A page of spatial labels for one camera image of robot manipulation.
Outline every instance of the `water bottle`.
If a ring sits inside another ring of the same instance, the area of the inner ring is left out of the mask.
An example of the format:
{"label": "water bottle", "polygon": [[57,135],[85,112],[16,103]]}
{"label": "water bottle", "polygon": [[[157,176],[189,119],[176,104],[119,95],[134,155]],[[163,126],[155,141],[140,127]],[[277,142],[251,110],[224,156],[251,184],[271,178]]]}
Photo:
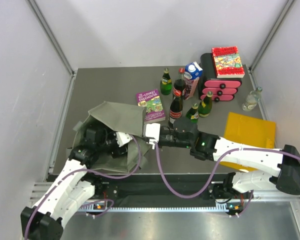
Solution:
{"label": "water bottle", "polygon": [[259,86],[256,88],[256,90],[251,91],[242,104],[242,109],[245,111],[251,111],[254,109],[260,100],[261,92],[262,87]]}

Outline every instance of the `red book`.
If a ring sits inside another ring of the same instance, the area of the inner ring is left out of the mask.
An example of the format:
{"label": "red book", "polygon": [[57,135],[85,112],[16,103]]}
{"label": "red book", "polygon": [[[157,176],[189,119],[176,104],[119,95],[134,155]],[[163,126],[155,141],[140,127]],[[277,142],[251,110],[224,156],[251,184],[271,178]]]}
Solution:
{"label": "red book", "polygon": [[236,46],[213,47],[212,56],[218,79],[244,77],[245,70]]}

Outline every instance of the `gray cloth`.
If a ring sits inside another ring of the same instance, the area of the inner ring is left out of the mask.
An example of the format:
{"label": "gray cloth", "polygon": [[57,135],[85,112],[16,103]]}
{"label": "gray cloth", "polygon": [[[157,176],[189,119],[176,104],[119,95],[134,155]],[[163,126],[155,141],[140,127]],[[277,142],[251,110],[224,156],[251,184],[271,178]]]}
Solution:
{"label": "gray cloth", "polygon": [[[146,112],[144,107],[129,105],[124,103],[103,102],[99,106],[88,111],[89,116],[80,125],[76,126],[77,133],[74,138],[73,147],[80,144],[84,137],[87,126],[95,121],[100,121],[116,132],[123,132],[134,136],[142,137],[143,126]],[[150,149],[151,145],[144,140],[136,137],[140,146],[142,159],[141,167],[147,159],[144,154]],[[92,166],[93,170],[107,170],[120,173],[128,173],[138,162],[139,154],[135,142],[128,143],[127,156],[112,158],[106,153],[101,154],[98,161]]]}

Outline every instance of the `yellow board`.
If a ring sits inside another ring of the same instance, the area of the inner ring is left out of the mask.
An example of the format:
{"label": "yellow board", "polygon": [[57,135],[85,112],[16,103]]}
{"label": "yellow board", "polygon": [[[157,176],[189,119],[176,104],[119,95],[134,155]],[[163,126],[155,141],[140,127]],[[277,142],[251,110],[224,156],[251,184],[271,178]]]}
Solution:
{"label": "yellow board", "polygon": [[[276,123],[273,121],[229,112],[224,138],[236,143],[273,149],[275,147],[275,133]],[[220,164],[237,170],[246,170],[249,172],[256,170],[252,167],[231,162],[221,162]]]}

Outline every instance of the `metal table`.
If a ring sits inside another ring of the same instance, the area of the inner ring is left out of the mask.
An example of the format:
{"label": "metal table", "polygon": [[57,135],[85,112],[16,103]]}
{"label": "metal table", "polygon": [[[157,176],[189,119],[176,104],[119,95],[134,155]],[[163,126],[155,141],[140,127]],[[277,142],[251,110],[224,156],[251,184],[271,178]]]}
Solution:
{"label": "metal table", "polygon": [[[78,121],[86,119],[88,110],[103,101],[137,104],[137,93],[159,88],[163,69],[162,66],[79,69],[53,173],[58,174],[63,168],[66,161],[65,149],[72,146],[75,137],[73,127]],[[171,78],[176,79],[179,66],[170,66],[169,69]],[[246,68],[245,72],[242,86],[239,87],[234,100],[213,103],[210,116],[198,121],[200,131],[223,136],[229,112],[262,119],[258,106],[250,112],[241,108],[244,98],[253,89]],[[165,122],[160,123],[168,124],[172,96],[162,95],[161,101],[167,117]],[[196,102],[199,102],[197,95],[185,101],[183,113]],[[160,155],[165,173],[207,174],[214,167],[214,162],[200,161],[190,156],[188,149],[164,147]],[[159,173],[155,151],[150,150],[146,157],[148,164],[138,173]],[[233,171],[231,168],[220,166],[217,173]],[[300,239],[300,197],[262,192],[255,196],[254,202],[239,219],[229,219],[225,214],[206,212],[109,212],[95,220],[91,217],[74,216],[65,228],[62,239]]]}
{"label": "metal table", "polygon": [[[170,66],[171,79],[178,77],[179,66]],[[136,94],[160,88],[160,79],[164,68],[158,67],[115,67],[115,68],[80,68],[74,82],[74,88],[69,103],[67,116],[61,136],[60,145],[54,164],[54,174],[58,174],[66,162],[66,148],[71,147],[75,138],[73,127],[84,121],[88,110],[101,104],[103,101],[136,105]],[[223,136],[229,112],[243,114],[262,119],[259,107],[246,112],[241,105],[244,98],[253,89],[251,80],[246,74],[239,87],[238,93],[232,101],[214,103],[210,116],[198,121],[199,131]],[[193,103],[200,102],[196,91],[195,97],[184,101],[185,114]],[[161,101],[166,114],[168,125],[172,95],[161,95]],[[149,164],[139,173],[158,173],[155,151],[146,155]],[[166,173],[210,173],[214,162],[200,161],[189,155],[188,149],[165,147],[161,152],[162,167]],[[228,173],[233,169],[220,166],[218,173]]]}

